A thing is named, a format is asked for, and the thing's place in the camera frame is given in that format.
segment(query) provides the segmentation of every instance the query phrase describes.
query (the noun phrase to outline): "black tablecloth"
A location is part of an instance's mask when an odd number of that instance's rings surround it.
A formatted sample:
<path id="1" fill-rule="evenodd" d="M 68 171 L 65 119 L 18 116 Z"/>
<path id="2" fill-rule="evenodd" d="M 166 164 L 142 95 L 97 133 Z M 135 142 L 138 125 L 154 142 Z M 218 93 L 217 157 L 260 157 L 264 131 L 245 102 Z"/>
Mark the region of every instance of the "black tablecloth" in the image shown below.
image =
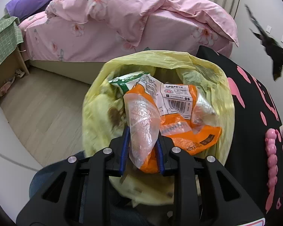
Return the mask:
<path id="1" fill-rule="evenodd" d="M 260 81 L 227 57 L 205 46 L 199 47 L 196 56 L 222 68 L 232 85 L 231 92 L 235 94 L 233 95 L 235 129 L 225 167 L 266 214 L 269 191 L 265 133 L 269 128 L 279 130 L 282 125 L 274 102 Z M 275 186 L 272 207 L 266 215 L 267 219 L 283 203 L 283 139 L 280 142 L 277 138 L 275 144 L 278 157 L 278 182 Z"/>

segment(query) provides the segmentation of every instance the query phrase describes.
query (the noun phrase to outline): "orange snack bag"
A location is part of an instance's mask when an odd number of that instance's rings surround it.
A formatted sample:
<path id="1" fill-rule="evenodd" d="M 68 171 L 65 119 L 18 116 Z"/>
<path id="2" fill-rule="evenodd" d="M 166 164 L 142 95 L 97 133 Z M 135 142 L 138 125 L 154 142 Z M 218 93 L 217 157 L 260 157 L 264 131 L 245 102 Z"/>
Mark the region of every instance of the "orange snack bag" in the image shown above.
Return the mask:
<path id="1" fill-rule="evenodd" d="M 221 127 L 204 124 L 200 126 L 191 120 L 199 94 L 195 86 L 163 84 L 149 75 L 143 75 L 139 82 L 126 92 L 126 94 L 130 93 L 143 96 L 157 107 L 161 116 L 161 134 L 170 137 L 175 146 L 186 150 L 190 155 L 202 152 L 218 141 Z M 139 169 L 145 173 L 158 173 L 154 149 Z"/>

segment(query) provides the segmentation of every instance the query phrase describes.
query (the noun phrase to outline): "yellow trash bag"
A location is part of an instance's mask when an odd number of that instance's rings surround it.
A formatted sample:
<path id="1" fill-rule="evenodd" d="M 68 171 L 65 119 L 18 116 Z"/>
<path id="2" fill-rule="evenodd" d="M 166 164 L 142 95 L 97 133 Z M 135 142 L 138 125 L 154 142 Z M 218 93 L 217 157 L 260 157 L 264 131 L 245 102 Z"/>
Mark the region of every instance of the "yellow trash bag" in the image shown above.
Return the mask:
<path id="1" fill-rule="evenodd" d="M 235 108 L 225 73 L 217 65 L 185 52 L 148 50 L 110 60 L 87 92 L 83 103 L 83 148 L 87 157 L 108 147 L 113 138 L 122 135 L 126 123 L 123 96 L 108 83 L 115 77 L 144 71 L 162 83 L 194 85 L 206 96 L 219 115 L 222 134 L 216 145 L 198 153 L 205 158 L 214 155 L 223 165 L 226 162 L 235 125 Z M 172 204 L 174 178 L 143 173 L 127 160 L 126 171 L 110 182 L 133 205 Z"/>

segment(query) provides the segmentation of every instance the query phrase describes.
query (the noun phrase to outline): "floor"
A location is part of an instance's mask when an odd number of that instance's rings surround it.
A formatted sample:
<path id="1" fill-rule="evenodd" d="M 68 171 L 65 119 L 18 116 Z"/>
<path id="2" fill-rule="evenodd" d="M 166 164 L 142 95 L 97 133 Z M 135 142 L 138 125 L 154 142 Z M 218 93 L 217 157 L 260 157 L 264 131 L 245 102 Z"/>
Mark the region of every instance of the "floor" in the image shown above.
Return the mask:
<path id="1" fill-rule="evenodd" d="M 20 142 L 46 166 L 82 150 L 82 103 L 90 85 L 32 66 L 29 71 L 0 106 Z"/>

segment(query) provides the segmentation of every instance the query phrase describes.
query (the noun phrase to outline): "purple fabric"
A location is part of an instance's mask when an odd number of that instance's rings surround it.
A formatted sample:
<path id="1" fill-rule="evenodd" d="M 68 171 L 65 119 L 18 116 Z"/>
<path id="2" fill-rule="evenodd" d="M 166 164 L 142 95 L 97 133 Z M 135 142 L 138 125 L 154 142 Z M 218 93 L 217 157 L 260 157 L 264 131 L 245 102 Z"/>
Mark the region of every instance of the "purple fabric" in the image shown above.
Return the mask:
<path id="1" fill-rule="evenodd" d="M 16 16 L 20 21 L 30 15 L 45 11 L 51 0 L 11 0 L 6 4 L 6 9 L 10 16 Z"/>

